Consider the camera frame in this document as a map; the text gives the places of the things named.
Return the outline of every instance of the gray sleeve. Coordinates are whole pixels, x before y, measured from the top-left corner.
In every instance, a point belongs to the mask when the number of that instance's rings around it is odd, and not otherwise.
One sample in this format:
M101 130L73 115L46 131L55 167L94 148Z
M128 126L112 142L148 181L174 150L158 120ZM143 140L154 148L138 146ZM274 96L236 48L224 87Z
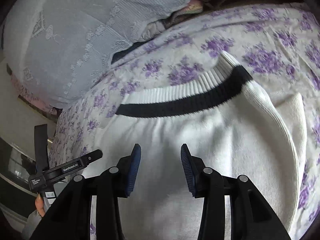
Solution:
M21 233L22 239L28 240L31 237L33 231L35 231L41 219L42 217L39 215L39 213L36 210L29 215L27 224Z

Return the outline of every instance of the lace embroidery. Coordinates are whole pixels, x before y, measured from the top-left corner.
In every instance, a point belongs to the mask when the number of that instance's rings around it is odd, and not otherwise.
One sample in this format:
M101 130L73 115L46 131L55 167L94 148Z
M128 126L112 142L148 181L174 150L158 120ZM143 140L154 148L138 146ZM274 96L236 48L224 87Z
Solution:
M23 75L26 81L30 81L33 79L33 75L31 74L30 69L27 67L23 70Z
M91 48L92 48L92 43L88 43L88 44L86 44L86 46L85 46L85 51L89 51Z
M35 27L33 28L32 38L36 37L40 32L44 30L44 17L42 11L39 13L39 19L36 22Z
M86 53L86 54L83 55L83 60L84 61L87 61L89 58L90 58L90 54L89 53Z
M115 17L118 12L120 12L120 7L116 5L112 8L110 15Z
M102 66L104 66L106 64L106 62L107 62L107 65L108 65L109 58L110 58L110 55L103 54L101 56Z
M126 49L128 46L130 46L130 43L126 40L119 40L119 41L116 41L116 44L114 46L112 46L111 48L114 50L114 51L117 51L119 49Z
M96 29L95 34L96 34L96 35L101 35L102 32L105 30L105 28L106 28L106 27L105 27L104 24L100 24L99 27Z
M81 67L82 64L83 64L83 61L82 61L81 59L79 59L79 60L77 61L77 67Z
M59 34L57 34L57 33L53 34L53 26L52 25L49 25L49 27L45 30L45 39L46 40L49 40L50 38L53 38L56 43L60 44L59 42L56 41L55 37L57 35L59 35Z
M89 31L87 33L87 40L90 40L94 36L94 33L92 31Z
M115 20L111 17L111 18L107 21L107 26L111 27L114 23L115 23Z
M93 77L93 76L96 76L96 75L99 75L99 74L102 74L102 70L94 70L91 72L90 76Z

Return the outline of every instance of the metal screw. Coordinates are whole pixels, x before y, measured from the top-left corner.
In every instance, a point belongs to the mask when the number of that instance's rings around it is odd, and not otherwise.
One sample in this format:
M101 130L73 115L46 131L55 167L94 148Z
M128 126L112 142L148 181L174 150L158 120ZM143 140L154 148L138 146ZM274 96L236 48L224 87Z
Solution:
M240 179L242 182L247 182L247 181L248 181L248 177L245 176L245 175L240 175L239 179Z
M203 172L206 173L206 174L211 174L213 172L213 170L211 168L209 168L209 167L205 167L203 169Z
M81 176L81 175L76 175L74 178L73 178L73 180L75 181L75 182L79 182L79 181L81 181L83 179L83 177Z
M109 172L110 173L117 173L119 171L119 169L117 168L117 167L111 167L110 169L109 169Z

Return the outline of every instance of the folded cloth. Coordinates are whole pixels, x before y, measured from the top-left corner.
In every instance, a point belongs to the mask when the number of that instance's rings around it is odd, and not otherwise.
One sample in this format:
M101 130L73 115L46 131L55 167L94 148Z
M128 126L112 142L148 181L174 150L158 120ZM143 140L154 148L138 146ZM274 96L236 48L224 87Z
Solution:
M171 26L178 24L188 18L193 14L198 14L203 11L202 0L191 0L187 6L179 11L173 12L171 16L167 19L162 20L164 27L169 29Z
M192 155L220 174L246 174L290 232L305 164L306 122L300 94L272 100L222 52L198 80L126 95L95 135L102 159L82 175L101 174L139 143L135 189L130 198L119 199L124 235L196 239L203 200L188 192L180 160L180 147L187 143ZM230 239L230 203L225 205L225 239Z

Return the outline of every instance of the bed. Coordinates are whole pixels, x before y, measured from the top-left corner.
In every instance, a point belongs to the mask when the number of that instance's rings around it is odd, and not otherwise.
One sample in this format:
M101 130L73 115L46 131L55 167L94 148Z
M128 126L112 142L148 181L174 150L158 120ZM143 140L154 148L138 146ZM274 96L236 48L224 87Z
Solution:
M293 240L316 239L320 212L320 27L316 0L214 10L175 25L111 64L57 123L50 166L86 154L127 93L186 83L210 69L222 50L232 54L269 93L301 93L307 150ZM88 31L99 43L101 25ZM95 221L90 225L95 238Z

